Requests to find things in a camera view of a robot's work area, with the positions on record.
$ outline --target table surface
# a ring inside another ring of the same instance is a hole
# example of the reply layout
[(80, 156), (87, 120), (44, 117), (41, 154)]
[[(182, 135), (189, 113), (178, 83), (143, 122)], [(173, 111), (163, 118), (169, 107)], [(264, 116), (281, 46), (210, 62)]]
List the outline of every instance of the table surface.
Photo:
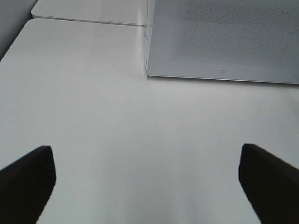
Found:
[(144, 25), (147, 0), (38, 0), (34, 18)]
[(141, 46), (142, 27), (30, 20), (0, 62), (0, 168), (52, 146), (39, 224), (258, 224), (241, 147), (299, 167), (298, 87), (147, 78)]

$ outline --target white surface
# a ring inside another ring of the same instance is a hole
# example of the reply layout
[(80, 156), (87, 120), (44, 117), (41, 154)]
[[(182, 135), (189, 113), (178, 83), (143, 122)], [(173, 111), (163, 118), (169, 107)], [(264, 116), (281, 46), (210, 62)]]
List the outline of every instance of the white surface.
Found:
[(241, 147), (299, 167), (298, 88), (147, 79), (141, 33), (31, 20), (0, 62), (0, 168), (52, 146), (39, 224), (258, 224)]
[(147, 0), (39, 0), (33, 18), (144, 25)]

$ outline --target black object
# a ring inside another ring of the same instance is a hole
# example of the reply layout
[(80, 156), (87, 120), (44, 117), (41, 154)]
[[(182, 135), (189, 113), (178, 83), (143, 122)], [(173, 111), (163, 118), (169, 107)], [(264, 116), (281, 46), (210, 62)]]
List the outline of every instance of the black object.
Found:
[(53, 153), (41, 146), (0, 171), (0, 223), (35, 224), (56, 182)]
[(299, 224), (299, 170), (245, 144), (239, 181), (262, 224)]

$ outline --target perforated panel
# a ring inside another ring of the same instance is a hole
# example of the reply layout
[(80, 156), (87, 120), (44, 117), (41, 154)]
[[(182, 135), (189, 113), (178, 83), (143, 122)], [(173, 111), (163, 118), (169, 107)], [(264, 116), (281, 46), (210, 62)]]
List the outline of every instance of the perforated panel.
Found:
[(299, 1), (156, 0), (149, 75), (299, 82)]

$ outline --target white table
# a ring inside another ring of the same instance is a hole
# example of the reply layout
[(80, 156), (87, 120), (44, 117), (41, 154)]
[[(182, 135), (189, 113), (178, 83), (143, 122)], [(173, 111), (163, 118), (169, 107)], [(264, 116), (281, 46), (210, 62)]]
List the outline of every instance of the white table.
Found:
[(31, 20), (0, 63), (0, 168), (52, 146), (39, 224), (258, 224), (241, 147), (299, 167), (299, 89), (147, 79), (141, 44), (141, 27)]
[(33, 18), (145, 25), (147, 0), (39, 0)]

